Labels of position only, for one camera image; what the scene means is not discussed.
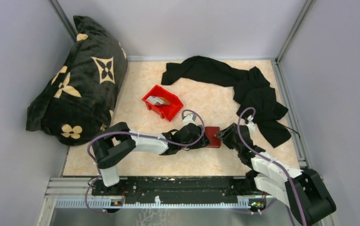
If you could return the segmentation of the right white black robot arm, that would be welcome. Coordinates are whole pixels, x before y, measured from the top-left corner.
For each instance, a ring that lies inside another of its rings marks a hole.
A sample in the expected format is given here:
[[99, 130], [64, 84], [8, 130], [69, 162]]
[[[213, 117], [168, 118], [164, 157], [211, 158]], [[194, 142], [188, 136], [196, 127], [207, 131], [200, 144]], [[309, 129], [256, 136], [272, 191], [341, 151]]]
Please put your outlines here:
[[241, 185], [243, 191], [273, 196], [304, 226], [311, 226], [337, 210], [317, 171], [296, 169], [276, 160], [253, 144], [247, 126], [233, 123], [214, 136], [227, 148], [235, 150], [241, 162], [250, 168]]

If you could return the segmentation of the red leather card holder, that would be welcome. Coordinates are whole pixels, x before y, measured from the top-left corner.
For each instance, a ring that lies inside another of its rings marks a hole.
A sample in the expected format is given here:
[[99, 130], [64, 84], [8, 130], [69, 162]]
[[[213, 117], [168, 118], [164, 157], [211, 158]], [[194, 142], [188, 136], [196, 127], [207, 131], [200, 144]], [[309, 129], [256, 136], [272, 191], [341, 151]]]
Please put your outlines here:
[[207, 148], [220, 148], [221, 141], [217, 137], [216, 133], [220, 131], [220, 127], [216, 126], [207, 126], [205, 127], [205, 135], [209, 139], [209, 144], [206, 146]]

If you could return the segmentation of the red plastic bin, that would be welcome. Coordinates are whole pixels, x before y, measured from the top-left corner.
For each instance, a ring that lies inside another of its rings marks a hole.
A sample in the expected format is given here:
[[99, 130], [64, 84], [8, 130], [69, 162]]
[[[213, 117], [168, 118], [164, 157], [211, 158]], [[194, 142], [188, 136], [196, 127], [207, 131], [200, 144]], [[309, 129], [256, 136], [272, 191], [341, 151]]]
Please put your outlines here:
[[162, 119], [168, 121], [172, 121], [184, 106], [175, 94], [159, 85], [155, 85], [145, 94], [142, 101], [146, 104], [148, 110], [157, 113]]

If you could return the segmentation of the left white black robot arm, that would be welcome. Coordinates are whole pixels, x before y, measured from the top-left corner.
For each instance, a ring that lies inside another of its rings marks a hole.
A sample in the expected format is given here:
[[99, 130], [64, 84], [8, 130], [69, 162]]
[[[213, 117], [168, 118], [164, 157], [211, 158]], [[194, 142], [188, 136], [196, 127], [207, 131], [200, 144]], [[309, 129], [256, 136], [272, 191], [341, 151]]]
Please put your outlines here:
[[207, 147], [210, 140], [202, 125], [189, 123], [180, 130], [173, 129], [161, 134], [147, 134], [131, 130], [127, 123], [119, 122], [94, 137], [87, 152], [94, 153], [103, 189], [110, 195], [120, 192], [122, 183], [116, 165], [132, 152], [157, 155], [174, 155], [182, 149]]

